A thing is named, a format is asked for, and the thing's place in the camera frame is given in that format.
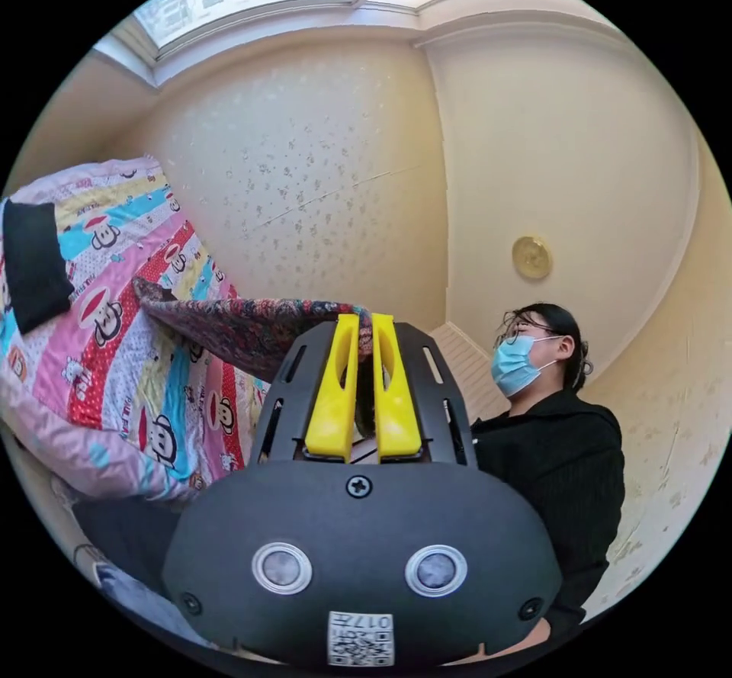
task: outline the patterned blanket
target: patterned blanket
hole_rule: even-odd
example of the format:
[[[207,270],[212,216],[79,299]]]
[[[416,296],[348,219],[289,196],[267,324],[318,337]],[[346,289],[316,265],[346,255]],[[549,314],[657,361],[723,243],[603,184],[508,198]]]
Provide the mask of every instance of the patterned blanket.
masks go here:
[[[302,299],[179,300],[160,284],[133,280],[140,307],[212,355],[271,383],[297,337],[339,314],[357,314],[359,332],[356,425],[374,431],[371,314],[353,304]]]

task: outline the screw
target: screw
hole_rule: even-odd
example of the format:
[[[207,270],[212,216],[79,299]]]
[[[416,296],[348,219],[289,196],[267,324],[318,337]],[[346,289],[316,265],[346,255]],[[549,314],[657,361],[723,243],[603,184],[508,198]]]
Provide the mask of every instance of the screw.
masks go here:
[[[357,474],[355,477],[351,477],[350,480],[345,484],[345,491],[351,497],[366,497],[372,490],[371,480],[363,475]]]
[[[525,602],[518,611],[518,618],[523,622],[527,622],[528,620],[533,619],[543,605],[544,600],[539,597],[530,599],[529,601]]]
[[[201,614],[201,610],[203,609],[201,607],[201,603],[198,601],[197,597],[193,596],[190,592],[184,592],[181,594],[181,601],[188,612],[193,616]]]

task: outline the wooden floor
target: wooden floor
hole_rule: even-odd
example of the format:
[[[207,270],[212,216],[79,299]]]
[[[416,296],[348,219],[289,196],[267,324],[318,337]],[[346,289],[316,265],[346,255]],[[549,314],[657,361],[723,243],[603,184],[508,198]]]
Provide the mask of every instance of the wooden floor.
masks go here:
[[[490,358],[452,325],[442,325],[431,335],[463,394],[470,423],[501,413],[506,403],[490,377]],[[376,464],[376,442],[354,444],[351,462]]]

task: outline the black sweater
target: black sweater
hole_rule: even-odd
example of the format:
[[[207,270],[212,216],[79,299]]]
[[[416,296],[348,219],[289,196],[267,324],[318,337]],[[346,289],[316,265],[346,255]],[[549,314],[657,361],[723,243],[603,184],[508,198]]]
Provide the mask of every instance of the black sweater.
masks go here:
[[[522,416],[473,424],[481,470],[511,485],[535,508],[564,577],[546,614],[558,638],[585,617],[583,603],[608,567],[625,498],[620,425],[603,406],[560,391]]]

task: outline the bed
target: bed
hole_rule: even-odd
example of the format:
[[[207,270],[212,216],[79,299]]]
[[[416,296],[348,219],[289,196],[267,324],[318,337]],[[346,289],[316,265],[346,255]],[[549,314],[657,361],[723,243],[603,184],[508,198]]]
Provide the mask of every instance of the bed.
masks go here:
[[[186,500],[246,466],[267,384],[146,315],[133,290],[141,277],[180,300],[237,296],[160,164],[80,165],[11,201],[54,203],[74,287],[68,313],[22,336],[0,237],[0,402],[21,444],[91,497]]]

